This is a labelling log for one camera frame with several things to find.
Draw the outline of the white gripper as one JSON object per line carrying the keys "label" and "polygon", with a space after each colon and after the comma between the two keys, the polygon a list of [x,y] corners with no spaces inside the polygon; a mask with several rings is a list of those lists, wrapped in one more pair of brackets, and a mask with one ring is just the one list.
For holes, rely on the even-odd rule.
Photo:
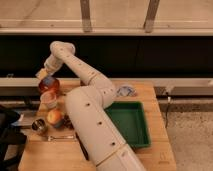
{"label": "white gripper", "polygon": [[53,75],[55,72],[57,72],[62,67],[62,61],[58,58],[56,58],[53,55],[50,55],[45,63],[44,67],[48,74]]}

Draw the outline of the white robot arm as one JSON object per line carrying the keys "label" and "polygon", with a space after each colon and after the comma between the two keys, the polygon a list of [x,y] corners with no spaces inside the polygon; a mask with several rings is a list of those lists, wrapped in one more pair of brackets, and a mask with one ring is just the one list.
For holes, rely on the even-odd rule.
{"label": "white robot arm", "polygon": [[75,56],[72,43],[53,41],[44,63],[53,75],[66,64],[84,83],[65,97],[65,108],[97,171],[146,171],[104,109],[116,98],[116,87],[104,74]]}

